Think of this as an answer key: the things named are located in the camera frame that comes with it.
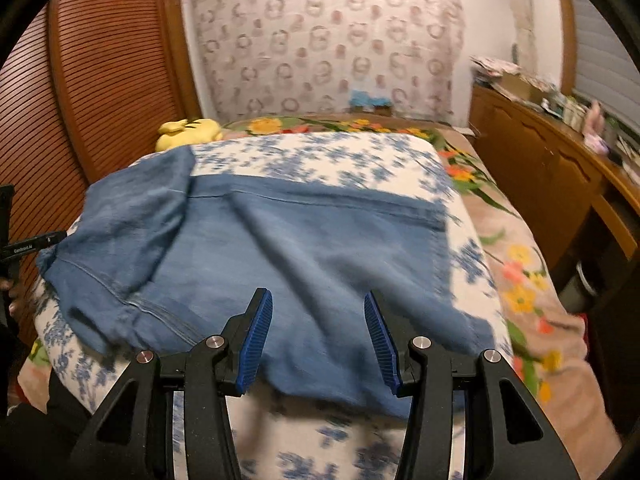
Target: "yellow plush toy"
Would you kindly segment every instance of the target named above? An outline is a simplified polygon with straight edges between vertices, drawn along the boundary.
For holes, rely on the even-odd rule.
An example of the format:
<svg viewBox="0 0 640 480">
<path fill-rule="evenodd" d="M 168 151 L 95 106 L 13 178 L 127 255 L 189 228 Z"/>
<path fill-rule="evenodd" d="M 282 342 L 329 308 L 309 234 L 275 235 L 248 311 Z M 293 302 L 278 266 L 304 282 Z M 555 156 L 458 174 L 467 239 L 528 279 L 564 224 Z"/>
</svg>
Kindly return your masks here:
<svg viewBox="0 0 640 480">
<path fill-rule="evenodd" d="M 177 146 L 203 144 L 222 138 L 220 125 L 213 119 L 198 119 L 190 123 L 187 119 L 165 123 L 158 128 L 161 137 L 156 142 L 156 152 L 164 152 Z"/>
</svg>

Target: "window blind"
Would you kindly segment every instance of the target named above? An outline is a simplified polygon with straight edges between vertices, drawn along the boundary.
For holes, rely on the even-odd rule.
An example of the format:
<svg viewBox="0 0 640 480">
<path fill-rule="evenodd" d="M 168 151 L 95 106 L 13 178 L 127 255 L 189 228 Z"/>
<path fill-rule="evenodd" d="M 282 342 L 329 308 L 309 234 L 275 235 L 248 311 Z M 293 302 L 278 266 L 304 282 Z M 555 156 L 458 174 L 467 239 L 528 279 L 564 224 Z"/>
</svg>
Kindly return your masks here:
<svg viewBox="0 0 640 480">
<path fill-rule="evenodd" d="M 640 73 L 609 23 L 589 0 L 574 0 L 575 92 L 640 132 Z"/>
</svg>

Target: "ribbed blue rubber pad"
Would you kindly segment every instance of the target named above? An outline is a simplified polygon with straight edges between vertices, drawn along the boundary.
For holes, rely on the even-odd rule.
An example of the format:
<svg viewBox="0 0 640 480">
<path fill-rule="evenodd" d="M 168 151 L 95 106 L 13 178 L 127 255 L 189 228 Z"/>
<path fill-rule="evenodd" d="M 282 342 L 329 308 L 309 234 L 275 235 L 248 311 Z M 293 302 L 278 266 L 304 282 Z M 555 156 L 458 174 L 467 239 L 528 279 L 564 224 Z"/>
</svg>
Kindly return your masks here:
<svg viewBox="0 0 640 480">
<path fill-rule="evenodd" d="M 240 394 L 244 394 L 255 380 L 272 315 L 273 298 L 271 297 L 270 291 L 267 290 L 260 300 L 260 305 L 256 310 L 251 328 L 244 339 L 244 346 L 242 346 L 240 351 L 238 379 L 236 380 L 236 387 Z"/>
<path fill-rule="evenodd" d="M 364 298 L 364 318 L 367 321 L 369 336 L 373 343 L 373 349 L 376 351 L 382 378 L 385 384 L 391 388 L 391 392 L 397 395 L 401 384 L 400 374 L 398 373 L 398 353 L 391 342 L 385 323 L 382 321 L 382 316 L 380 316 L 380 311 L 371 293 Z"/>
</svg>

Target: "metal pivot bolt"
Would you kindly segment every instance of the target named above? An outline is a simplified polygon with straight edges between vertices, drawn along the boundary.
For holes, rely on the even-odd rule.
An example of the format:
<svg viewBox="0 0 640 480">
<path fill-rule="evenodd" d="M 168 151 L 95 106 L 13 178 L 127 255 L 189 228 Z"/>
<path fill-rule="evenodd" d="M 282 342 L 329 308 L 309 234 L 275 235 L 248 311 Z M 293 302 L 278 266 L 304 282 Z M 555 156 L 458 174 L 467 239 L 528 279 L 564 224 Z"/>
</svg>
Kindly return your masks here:
<svg viewBox="0 0 640 480">
<path fill-rule="evenodd" d="M 423 335 L 419 335 L 418 337 L 414 337 L 412 341 L 416 348 L 420 348 L 422 350 L 427 349 L 431 346 L 431 339 L 425 337 Z"/>
<path fill-rule="evenodd" d="M 144 365 L 154 358 L 154 353 L 151 350 L 143 350 L 136 355 L 136 361 L 141 365 Z"/>
<path fill-rule="evenodd" d="M 225 338 L 221 335 L 212 335 L 207 338 L 206 345 L 209 348 L 220 348 L 225 343 Z"/>
<path fill-rule="evenodd" d="M 490 363 L 497 363 L 500 359 L 502 359 L 502 356 L 497 350 L 485 350 L 484 358 Z"/>
</svg>

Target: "brown box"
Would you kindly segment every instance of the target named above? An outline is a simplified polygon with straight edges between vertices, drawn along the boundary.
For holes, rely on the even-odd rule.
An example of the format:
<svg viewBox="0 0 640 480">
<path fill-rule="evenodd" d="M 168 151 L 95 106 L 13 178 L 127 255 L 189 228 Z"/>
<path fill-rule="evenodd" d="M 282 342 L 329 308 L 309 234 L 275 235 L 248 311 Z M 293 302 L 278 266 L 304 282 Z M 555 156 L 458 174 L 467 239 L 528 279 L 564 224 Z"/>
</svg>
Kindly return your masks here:
<svg viewBox="0 0 640 480">
<path fill-rule="evenodd" d="M 527 83 L 519 75 L 504 74 L 502 79 L 497 83 L 507 92 L 510 92 L 523 101 L 530 101 L 537 105 L 542 102 L 542 99 L 547 97 L 546 92 Z"/>
</svg>

